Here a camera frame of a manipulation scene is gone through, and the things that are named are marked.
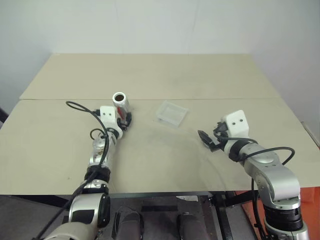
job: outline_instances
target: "table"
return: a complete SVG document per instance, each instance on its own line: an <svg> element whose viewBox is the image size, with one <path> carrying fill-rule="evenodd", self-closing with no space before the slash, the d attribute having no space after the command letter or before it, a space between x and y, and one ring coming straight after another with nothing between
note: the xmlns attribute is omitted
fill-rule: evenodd
<svg viewBox="0 0 320 240"><path fill-rule="evenodd" d="M211 153L197 134L211 133L222 116L239 109L262 146L296 150L287 166L302 187L320 186L319 150L248 55L55 54L0 130L0 180L6 183L0 194L71 194L83 180L89 132L98 124L65 101L96 109L111 105L117 91L128 95L133 120L117 145L111 193L249 190L241 165L220 150ZM163 100L189 109L179 128L157 121ZM278 154L284 160L289 153Z"/></svg>

